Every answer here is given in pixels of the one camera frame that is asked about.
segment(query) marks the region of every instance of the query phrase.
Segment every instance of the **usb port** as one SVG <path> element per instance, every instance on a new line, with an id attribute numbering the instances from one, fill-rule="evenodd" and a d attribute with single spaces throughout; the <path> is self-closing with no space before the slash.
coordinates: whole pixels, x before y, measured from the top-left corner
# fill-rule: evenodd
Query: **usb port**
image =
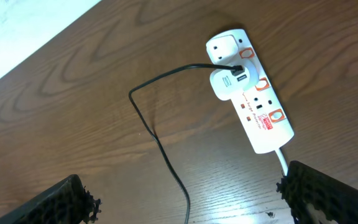
<path id="1" fill-rule="evenodd" d="M 238 81 L 241 81 L 243 79 L 247 78 L 247 75 L 241 75 L 240 77 L 237 78 Z"/>

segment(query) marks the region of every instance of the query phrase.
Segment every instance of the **brown wooden surface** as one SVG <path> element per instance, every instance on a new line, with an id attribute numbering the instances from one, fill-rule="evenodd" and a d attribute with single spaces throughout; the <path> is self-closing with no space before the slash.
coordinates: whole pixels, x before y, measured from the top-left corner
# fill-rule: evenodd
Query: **brown wooden surface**
<path id="1" fill-rule="evenodd" d="M 292 121 L 288 160 L 358 189 L 358 1 L 103 1 L 0 80 L 0 216 L 79 174 L 103 201 L 98 223 L 182 223 L 185 199 L 127 92 L 208 63 L 206 41 L 233 27 Z M 190 223 L 291 223 L 276 155 L 253 152 L 210 72 L 134 96 L 189 190 Z"/>

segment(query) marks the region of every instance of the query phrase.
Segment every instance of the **red label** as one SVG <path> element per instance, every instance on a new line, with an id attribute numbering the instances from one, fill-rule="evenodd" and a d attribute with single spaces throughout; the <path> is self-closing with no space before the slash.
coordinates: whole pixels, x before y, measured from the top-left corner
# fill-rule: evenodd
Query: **red label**
<path id="1" fill-rule="evenodd" d="M 263 128 L 265 130 L 270 130 L 270 129 L 273 128 L 273 126 L 272 126 L 267 114 L 262 114 L 262 115 L 258 116 L 258 120 L 262 123 Z"/>

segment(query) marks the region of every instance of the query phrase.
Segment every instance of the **extension cord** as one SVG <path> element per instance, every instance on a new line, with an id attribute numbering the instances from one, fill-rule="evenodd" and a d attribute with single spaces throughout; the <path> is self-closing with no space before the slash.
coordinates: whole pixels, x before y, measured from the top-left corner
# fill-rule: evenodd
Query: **extension cord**
<path id="1" fill-rule="evenodd" d="M 212 88 L 219 99 L 232 101 L 254 151 L 276 151 L 283 165 L 280 147 L 294 132 L 246 32 L 233 29 L 218 34 L 206 43 L 206 50 L 216 65 L 246 68 L 240 74 L 215 70 L 210 76 Z M 247 74 L 246 80 L 237 82 L 242 74 Z M 225 78 L 234 84 L 228 85 Z"/>

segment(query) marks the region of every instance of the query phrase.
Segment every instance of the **white floor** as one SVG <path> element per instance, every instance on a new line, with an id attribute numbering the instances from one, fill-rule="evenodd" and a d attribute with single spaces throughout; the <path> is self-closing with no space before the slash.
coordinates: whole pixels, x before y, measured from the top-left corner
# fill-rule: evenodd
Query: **white floor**
<path id="1" fill-rule="evenodd" d="M 0 78 L 100 0 L 0 0 Z"/>

